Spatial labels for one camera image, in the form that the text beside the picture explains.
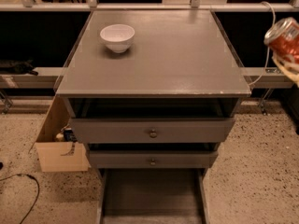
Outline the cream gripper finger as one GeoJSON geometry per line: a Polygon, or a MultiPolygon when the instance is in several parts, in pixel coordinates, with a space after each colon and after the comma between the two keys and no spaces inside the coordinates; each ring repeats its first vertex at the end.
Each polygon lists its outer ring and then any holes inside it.
{"type": "Polygon", "coordinates": [[[299,88],[299,64],[290,63],[273,54],[272,60],[278,69],[299,88]]]}

